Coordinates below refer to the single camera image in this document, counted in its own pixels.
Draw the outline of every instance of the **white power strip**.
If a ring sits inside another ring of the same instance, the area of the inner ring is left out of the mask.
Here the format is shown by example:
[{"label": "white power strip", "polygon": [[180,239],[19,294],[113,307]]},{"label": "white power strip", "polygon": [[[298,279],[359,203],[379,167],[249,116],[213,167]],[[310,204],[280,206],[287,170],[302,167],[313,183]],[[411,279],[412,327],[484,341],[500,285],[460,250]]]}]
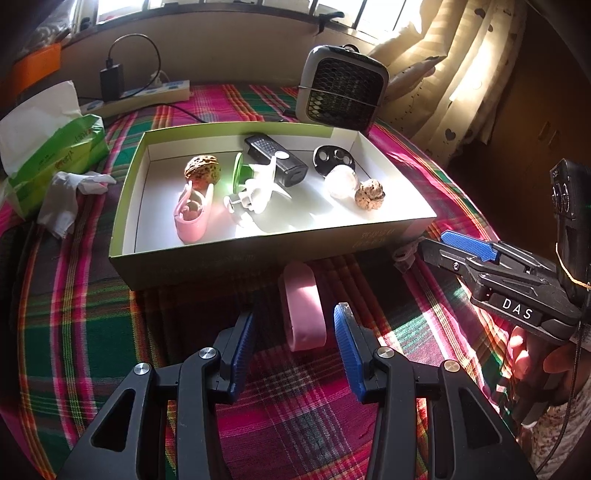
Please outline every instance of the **white power strip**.
[{"label": "white power strip", "polygon": [[[180,82],[163,83],[161,87],[149,88],[143,92],[139,92],[133,97],[125,100],[116,100],[114,102],[103,102],[102,100],[95,100],[94,102],[82,105],[80,110],[82,115],[92,113],[103,118],[119,115],[120,113],[132,112],[139,108],[154,105],[155,103],[174,103],[187,101],[191,95],[190,83],[188,80]],[[122,96],[131,95],[138,89],[129,90]]]}]

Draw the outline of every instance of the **pink silicone holder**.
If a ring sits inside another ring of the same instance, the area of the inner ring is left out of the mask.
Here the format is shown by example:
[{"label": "pink silicone holder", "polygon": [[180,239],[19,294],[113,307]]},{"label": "pink silicone holder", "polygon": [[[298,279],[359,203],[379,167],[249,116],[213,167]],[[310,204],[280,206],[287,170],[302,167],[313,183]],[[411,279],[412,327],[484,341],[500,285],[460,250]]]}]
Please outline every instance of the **pink silicone holder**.
[{"label": "pink silicone holder", "polygon": [[[197,195],[201,201],[200,208],[190,210],[189,202],[191,194]],[[193,190],[193,182],[185,185],[178,205],[174,209],[174,224],[177,228],[178,237],[185,244],[191,244],[201,240],[207,230],[207,223],[212,212],[213,184],[207,187],[205,197],[196,190]]]},{"label": "pink silicone holder", "polygon": [[292,262],[285,267],[278,283],[290,350],[324,346],[326,324],[312,269],[301,262]]}]

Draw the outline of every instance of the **curtain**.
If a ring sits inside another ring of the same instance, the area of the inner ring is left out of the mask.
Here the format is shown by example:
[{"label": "curtain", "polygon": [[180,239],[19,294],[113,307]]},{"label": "curtain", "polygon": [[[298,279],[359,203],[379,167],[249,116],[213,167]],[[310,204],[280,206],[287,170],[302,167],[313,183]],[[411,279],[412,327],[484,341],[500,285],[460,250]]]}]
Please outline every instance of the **curtain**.
[{"label": "curtain", "polygon": [[390,73],[379,117],[440,166],[488,142],[525,30],[524,0],[407,0],[369,54]]}]

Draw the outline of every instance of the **plaid bedspread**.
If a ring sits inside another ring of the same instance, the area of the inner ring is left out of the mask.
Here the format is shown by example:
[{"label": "plaid bedspread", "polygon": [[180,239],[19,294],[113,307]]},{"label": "plaid bedspread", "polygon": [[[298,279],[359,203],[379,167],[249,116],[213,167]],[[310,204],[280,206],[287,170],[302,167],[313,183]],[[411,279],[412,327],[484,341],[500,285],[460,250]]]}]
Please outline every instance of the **plaid bedspread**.
[{"label": "plaid bedspread", "polygon": [[[297,91],[264,86],[201,86],[179,103],[205,121],[277,121]],[[57,241],[38,229],[25,272],[18,315],[21,424],[31,457],[53,479],[101,405],[140,361],[157,367],[183,361],[255,305],[259,338],[245,391],[219,407],[223,454],[236,480],[361,479],[375,406],[350,392],[334,331],[327,345],[291,353],[282,330],[278,271],[206,278],[180,288],[133,293],[108,261],[111,228],[129,162],[142,133],[193,121],[168,106],[116,121],[110,156],[97,171],[118,184],[80,199],[76,229]],[[495,238],[477,208],[431,160],[403,137],[376,125],[371,141],[411,180],[437,213],[427,234],[446,229]],[[384,345],[411,360],[438,365],[453,358],[500,413],[508,413],[511,377],[505,362],[509,325],[469,303],[448,273],[416,261],[401,275],[386,249],[310,263],[328,318],[339,301]],[[418,402],[417,470],[426,478],[426,408]],[[174,469],[174,405],[166,454]]]}]

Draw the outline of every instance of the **pink rubber band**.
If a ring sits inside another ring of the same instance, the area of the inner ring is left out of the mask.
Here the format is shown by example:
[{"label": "pink rubber band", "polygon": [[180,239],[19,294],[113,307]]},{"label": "pink rubber band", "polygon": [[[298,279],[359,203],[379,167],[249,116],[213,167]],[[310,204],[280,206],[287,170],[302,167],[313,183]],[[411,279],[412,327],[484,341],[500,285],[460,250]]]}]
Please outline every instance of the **pink rubber band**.
[{"label": "pink rubber band", "polygon": [[326,324],[312,269],[301,262],[288,264],[279,279],[287,344],[292,352],[326,343]]}]

